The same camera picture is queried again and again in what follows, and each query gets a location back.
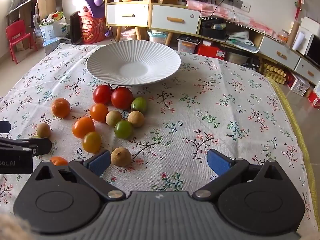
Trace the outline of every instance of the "fluted white plate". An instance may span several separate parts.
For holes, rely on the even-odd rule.
[[[179,55],[168,46],[152,41],[120,41],[92,53],[87,70],[108,84],[134,86],[164,80],[180,65]]]

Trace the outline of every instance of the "floral pattern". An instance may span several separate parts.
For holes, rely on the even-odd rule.
[[[52,129],[52,149],[47,155],[34,157],[34,167],[51,156],[68,161],[92,156],[82,149],[71,127],[76,119],[90,114],[92,92],[104,84],[85,68],[90,54],[100,47],[60,44],[0,98],[0,120],[12,126],[2,137],[29,138],[42,122]],[[148,111],[144,126],[135,129],[128,140],[117,138],[113,128],[95,122],[101,150],[112,152],[122,146],[132,155],[128,167],[111,165],[101,177],[127,194],[131,190],[192,193],[217,178],[206,162],[209,149],[254,164],[272,158],[280,163],[304,200],[306,213],[299,233],[314,230],[302,152],[269,81],[223,60],[178,54],[182,64],[173,76],[130,88],[135,97],[148,101]],[[52,101],[60,97],[66,98],[72,108],[63,119],[51,113]],[[129,111],[120,112],[123,119],[128,117]],[[28,178],[26,174],[0,174],[0,212],[12,212],[14,200]]]

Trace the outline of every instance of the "white drawer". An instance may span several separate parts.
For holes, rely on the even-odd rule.
[[[148,4],[109,4],[107,23],[120,26],[148,26]]]
[[[292,70],[294,70],[300,58],[300,56],[293,51],[266,36],[263,37],[259,49],[263,55],[276,60]]]
[[[179,7],[154,5],[152,7],[152,29],[197,34],[200,12]]]
[[[318,84],[318,82],[320,81],[320,70],[315,68],[302,57],[298,61],[298,64],[294,71],[303,76],[304,78],[308,79],[311,83],[315,85]]]

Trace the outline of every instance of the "red chair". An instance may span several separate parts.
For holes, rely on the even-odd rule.
[[[30,33],[26,33],[26,26],[24,25],[24,21],[16,21],[13,24],[9,25],[5,32],[7,34],[7,38],[9,40],[9,48],[10,48],[10,54],[12,61],[14,60],[16,64],[18,64],[16,56],[14,54],[14,48],[13,46],[22,41],[23,39],[29,39],[30,40],[30,49],[31,45],[33,44],[35,46],[35,49],[38,50],[37,45]]]

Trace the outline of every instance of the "cabinet leg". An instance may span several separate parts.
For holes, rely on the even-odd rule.
[[[138,40],[138,41],[141,41],[140,28],[139,28],[139,27],[135,27],[135,29],[136,29],[137,40]]]
[[[166,46],[169,46],[170,41],[171,41],[171,38],[172,38],[172,34],[173,34],[173,33],[168,33],[168,37],[167,37],[167,39],[165,40]]]
[[[120,41],[120,36],[121,36],[121,26],[118,26],[116,41]]]

